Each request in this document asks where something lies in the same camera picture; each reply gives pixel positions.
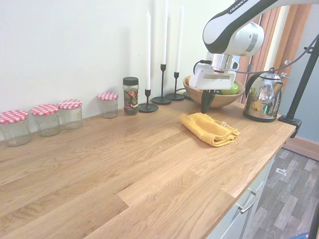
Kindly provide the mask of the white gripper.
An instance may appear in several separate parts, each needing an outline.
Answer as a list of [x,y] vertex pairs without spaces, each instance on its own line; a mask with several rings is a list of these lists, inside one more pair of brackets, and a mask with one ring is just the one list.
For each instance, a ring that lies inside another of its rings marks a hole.
[[213,102],[216,90],[229,90],[234,84],[236,73],[225,71],[218,73],[211,66],[199,64],[195,67],[188,85],[203,90],[201,97],[201,113],[205,114]]

